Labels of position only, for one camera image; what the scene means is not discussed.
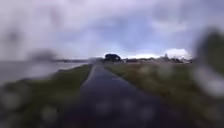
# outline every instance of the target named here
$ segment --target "cloud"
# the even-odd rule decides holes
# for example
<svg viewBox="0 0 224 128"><path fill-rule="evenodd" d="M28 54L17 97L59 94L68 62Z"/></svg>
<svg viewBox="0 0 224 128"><path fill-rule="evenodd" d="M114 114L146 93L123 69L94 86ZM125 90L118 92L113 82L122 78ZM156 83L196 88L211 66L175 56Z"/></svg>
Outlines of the cloud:
<svg viewBox="0 0 224 128"><path fill-rule="evenodd" d="M188 56L183 49L192 49L196 35L204 28L224 29L223 3L221 0L0 0L0 60L24 59L30 52L46 48L63 57L91 57L108 51L126 56L156 55L166 50L173 54L175 50L168 50L171 48L182 49L175 52ZM9 40L15 31L19 39ZM61 35L70 37L57 40ZM144 47L151 48L150 52L142 52Z"/></svg>
<svg viewBox="0 0 224 128"><path fill-rule="evenodd" d="M191 55L185 49L168 49L165 51L169 58L190 59Z"/></svg>

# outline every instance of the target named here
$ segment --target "paved path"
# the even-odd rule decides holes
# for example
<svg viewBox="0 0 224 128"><path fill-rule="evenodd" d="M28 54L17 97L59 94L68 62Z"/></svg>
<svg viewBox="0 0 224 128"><path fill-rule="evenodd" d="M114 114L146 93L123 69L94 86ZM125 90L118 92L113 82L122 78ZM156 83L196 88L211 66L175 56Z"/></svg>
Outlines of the paved path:
<svg viewBox="0 0 224 128"><path fill-rule="evenodd" d="M183 114L94 66L79 100L56 128L196 128Z"/></svg>

